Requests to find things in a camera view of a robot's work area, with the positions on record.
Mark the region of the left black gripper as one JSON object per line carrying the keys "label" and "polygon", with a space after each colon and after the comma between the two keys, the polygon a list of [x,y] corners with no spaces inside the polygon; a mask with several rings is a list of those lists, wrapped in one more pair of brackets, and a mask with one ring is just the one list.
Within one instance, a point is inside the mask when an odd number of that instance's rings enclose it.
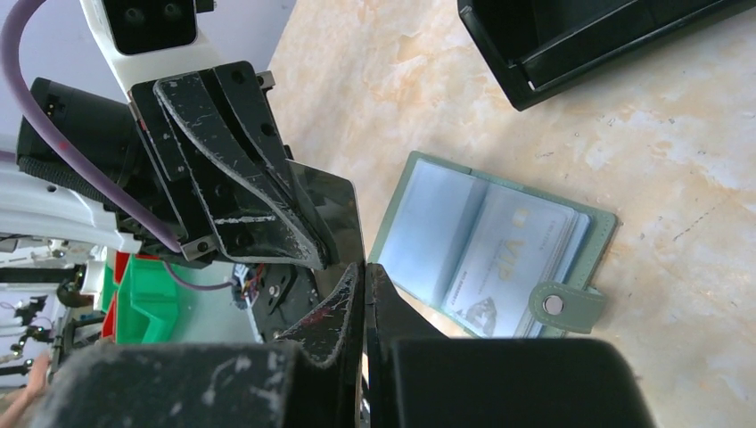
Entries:
{"label": "left black gripper", "polygon": [[[177,136],[219,252],[236,263],[322,269],[326,249],[301,209],[264,83],[249,62],[232,62],[159,79],[153,92]],[[30,93],[110,181],[179,229],[126,104],[46,78],[36,78]],[[116,215],[118,230],[142,243],[142,254],[184,258],[67,165],[26,119],[17,138],[17,165],[23,173],[102,203]]]}

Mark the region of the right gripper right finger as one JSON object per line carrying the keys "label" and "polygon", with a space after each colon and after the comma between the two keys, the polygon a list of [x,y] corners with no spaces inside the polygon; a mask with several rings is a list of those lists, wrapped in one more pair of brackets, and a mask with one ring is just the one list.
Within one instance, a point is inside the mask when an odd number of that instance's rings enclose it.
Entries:
{"label": "right gripper right finger", "polygon": [[622,355],[594,339],[452,339],[366,268],[374,427],[650,427]]}

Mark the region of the black plastic box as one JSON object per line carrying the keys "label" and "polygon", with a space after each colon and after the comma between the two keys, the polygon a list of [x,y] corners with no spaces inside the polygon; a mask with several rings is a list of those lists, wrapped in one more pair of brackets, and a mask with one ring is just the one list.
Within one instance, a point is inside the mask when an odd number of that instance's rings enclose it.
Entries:
{"label": "black plastic box", "polygon": [[461,22],[509,103],[524,111],[582,76],[753,1],[460,1]]}

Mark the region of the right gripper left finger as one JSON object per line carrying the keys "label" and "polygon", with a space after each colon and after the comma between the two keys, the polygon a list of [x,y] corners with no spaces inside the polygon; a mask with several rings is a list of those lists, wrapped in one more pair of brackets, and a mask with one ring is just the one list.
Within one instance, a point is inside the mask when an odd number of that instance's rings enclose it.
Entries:
{"label": "right gripper left finger", "polygon": [[276,341],[96,345],[72,356],[34,427],[356,427],[364,267]]}

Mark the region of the green card holder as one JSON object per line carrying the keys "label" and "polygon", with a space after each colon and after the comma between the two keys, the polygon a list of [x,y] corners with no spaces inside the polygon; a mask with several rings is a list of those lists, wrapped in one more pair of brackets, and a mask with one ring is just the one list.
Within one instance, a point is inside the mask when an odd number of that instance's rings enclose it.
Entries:
{"label": "green card holder", "polygon": [[590,333],[605,306],[591,280],[616,225],[610,211],[412,152],[370,260],[474,336]]}

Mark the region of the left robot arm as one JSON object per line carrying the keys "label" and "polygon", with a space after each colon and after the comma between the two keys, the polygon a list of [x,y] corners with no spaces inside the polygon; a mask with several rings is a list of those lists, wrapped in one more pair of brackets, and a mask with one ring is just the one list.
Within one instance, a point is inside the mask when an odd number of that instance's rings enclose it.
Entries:
{"label": "left robot arm", "polygon": [[188,268],[223,261],[324,269],[333,241],[267,92],[267,78],[247,62],[135,84],[126,103],[36,78],[26,88],[36,110],[167,236],[67,165],[27,119],[16,170],[1,176],[2,231]]}

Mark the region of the black credit card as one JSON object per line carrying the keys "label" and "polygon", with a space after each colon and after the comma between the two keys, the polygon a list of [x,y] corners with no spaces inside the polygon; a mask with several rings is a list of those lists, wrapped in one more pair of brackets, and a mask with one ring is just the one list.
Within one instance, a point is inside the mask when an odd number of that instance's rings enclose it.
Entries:
{"label": "black credit card", "polygon": [[316,229],[327,255],[325,271],[342,274],[365,260],[354,185],[346,178],[295,160],[287,161],[301,209]]}

